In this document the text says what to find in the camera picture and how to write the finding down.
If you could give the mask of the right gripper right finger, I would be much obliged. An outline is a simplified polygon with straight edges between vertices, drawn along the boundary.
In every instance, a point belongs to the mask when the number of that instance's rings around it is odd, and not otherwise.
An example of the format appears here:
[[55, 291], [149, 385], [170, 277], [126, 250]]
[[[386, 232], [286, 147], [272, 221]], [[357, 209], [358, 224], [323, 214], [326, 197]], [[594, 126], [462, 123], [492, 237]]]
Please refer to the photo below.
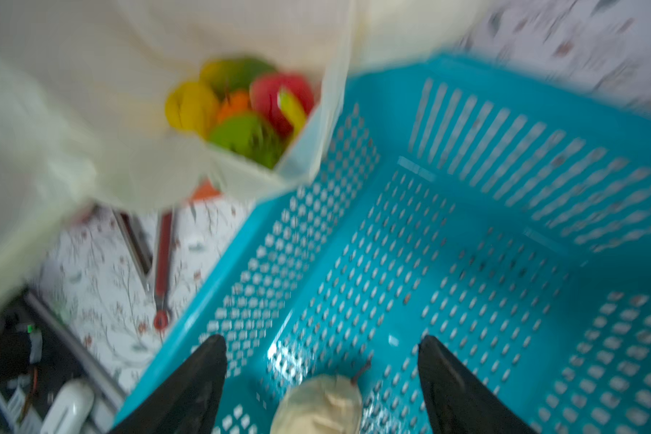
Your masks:
[[533, 432], [434, 336], [421, 340], [418, 370], [432, 432]]

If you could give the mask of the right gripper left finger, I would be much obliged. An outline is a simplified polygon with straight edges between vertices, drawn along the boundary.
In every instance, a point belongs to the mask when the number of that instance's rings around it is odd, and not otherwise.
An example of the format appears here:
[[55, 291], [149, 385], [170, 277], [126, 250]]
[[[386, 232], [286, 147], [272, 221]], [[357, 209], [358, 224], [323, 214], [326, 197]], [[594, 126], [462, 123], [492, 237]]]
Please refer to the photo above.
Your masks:
[[113, 433], [210, 433], [227, 374], [226, 342], [210, 336], [111, 431]]

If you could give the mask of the beige pear fruit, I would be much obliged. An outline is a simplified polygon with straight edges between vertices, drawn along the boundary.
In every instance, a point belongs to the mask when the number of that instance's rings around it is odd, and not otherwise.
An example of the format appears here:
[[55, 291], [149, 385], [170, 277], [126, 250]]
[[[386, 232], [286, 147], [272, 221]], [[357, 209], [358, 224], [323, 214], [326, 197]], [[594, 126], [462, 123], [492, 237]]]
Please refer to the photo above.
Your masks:
[[358, 380], [370, 368], [366, 362], [352, 377], [321, 374], [293, 387], [278, 405], [271, 432], [358, 433], [363, 418]]

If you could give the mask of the green bumpy fruit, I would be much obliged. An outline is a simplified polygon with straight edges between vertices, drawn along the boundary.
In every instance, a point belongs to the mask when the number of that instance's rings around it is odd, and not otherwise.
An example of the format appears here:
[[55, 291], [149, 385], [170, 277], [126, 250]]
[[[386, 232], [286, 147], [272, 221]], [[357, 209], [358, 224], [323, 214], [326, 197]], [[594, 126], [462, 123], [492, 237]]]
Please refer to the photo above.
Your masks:
[[278, 164], [285, 149], [273, 126], [250, 111], [219, 123], [210, 133], [208, 142], [268, 169]]

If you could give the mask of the yellow round fruit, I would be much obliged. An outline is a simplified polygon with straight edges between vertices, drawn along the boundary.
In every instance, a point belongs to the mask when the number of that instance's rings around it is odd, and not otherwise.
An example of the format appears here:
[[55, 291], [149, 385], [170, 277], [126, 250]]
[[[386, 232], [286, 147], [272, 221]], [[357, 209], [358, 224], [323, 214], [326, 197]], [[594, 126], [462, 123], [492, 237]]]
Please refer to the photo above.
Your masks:
[[209, 86], [200, 81], [186, 81], [168, 95], [166, 120], [177, 131], [207, 139], [216, 125], [220, 106], [220, 100]]

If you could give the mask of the small orange fruit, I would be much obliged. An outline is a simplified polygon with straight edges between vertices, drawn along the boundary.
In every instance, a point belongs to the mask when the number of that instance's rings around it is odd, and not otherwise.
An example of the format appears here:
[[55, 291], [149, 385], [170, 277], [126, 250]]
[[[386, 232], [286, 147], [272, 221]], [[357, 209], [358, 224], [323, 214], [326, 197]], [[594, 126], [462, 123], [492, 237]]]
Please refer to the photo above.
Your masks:
[[228, 93], [222, 101], [217, 114], [217, 124], [221, 124], [233, 116], [251, 111], [251, 99], [247, 90], [235, 90]]

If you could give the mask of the cream plastic bag orange print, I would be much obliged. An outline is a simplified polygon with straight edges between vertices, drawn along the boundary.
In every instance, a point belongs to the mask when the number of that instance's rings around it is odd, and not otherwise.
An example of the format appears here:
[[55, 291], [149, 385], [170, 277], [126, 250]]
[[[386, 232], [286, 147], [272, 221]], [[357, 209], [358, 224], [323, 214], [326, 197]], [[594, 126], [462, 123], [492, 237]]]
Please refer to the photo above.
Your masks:
[[[238, 199], [311, 181], [345, 82], [426, 59], [488, 1], [0, 1], [0, 309], [92, 204], [133, 213], [202, 181]], [[205, 61], [254, 55], [320, 86], [305, 131], [267, 170], [171, 130], [165, 102]]]

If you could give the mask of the yellow banana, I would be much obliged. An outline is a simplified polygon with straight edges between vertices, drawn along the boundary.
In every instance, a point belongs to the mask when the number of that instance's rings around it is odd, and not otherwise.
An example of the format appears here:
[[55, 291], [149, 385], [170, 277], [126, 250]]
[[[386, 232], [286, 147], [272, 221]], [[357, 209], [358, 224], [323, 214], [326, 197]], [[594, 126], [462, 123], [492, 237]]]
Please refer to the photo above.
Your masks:
[[301, 102], [288, 88], [282, 87], [278, 91], [278, 108], [292, 127], [291, 137], [295, 139], [307, 124], [307, 113]]

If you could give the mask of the red bumpy fruit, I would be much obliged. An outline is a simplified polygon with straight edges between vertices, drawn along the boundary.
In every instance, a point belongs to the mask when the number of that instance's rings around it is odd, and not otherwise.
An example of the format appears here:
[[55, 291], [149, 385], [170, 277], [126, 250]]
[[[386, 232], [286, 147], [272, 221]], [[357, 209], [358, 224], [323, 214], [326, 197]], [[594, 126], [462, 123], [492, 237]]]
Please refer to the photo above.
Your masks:
[[301, 104], [308, 117], [315, 106], [315, 95], [306, 77], [299, 73], [271, 72], [255, 79], [249, 88], [251, 108], [262, 115], [283, 139], [293, 133], [293, 126], [283, 115], [278, 94], [288, 90]]

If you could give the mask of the green yellow mango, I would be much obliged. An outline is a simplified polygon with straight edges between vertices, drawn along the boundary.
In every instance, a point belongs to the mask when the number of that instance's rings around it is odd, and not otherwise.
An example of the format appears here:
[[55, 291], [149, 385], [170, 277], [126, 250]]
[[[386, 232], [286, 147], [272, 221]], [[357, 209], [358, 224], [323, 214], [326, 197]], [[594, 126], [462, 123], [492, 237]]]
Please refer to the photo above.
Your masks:
[[276, 68], [259, 58], [230, 57], [205, 63], [199, 79], [218, 97], [237, 90], [248, 90], [251, 83], [263, 74], [276, 72]]

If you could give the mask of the teal plastic basket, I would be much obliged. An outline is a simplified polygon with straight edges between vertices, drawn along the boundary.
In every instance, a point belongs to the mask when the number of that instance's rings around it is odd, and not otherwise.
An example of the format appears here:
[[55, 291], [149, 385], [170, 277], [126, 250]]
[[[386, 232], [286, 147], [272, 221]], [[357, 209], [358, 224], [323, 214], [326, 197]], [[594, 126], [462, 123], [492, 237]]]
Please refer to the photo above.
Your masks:
[[257, 206], [114, 426], [210, 336], [210, 433], [354, 376], [365, 433], [433, 433], [439, 339], [533, 431], [651, 433], [651, 119], [463, 56], [350, 80], [316, 179]]

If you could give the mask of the red metal kitchen tongs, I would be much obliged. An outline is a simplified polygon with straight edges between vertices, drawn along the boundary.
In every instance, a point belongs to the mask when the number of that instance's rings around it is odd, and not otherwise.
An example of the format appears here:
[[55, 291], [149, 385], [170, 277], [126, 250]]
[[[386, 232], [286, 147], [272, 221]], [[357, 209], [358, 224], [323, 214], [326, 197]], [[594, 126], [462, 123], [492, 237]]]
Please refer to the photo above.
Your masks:
[[113, 216], [128, 248], [143, 289], [153, 296], [156, 307], [153, 327], [162, 334], [169, 326], [171, 314], [167, 306], [173, 246], [174, 212], [161, 213], [157, 221], [155, 249], [149, 252], [136, 232], [135, 219], [115, 210]]

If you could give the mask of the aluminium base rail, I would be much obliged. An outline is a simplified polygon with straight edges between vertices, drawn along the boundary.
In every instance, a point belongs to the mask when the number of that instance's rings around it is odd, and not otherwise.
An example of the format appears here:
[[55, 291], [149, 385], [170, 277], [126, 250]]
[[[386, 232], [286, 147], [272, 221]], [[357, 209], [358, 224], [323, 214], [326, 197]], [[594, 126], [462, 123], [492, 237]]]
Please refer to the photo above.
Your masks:
[[35, 294], [0, 311], [0, 433], [107, 433], [126, 397]]

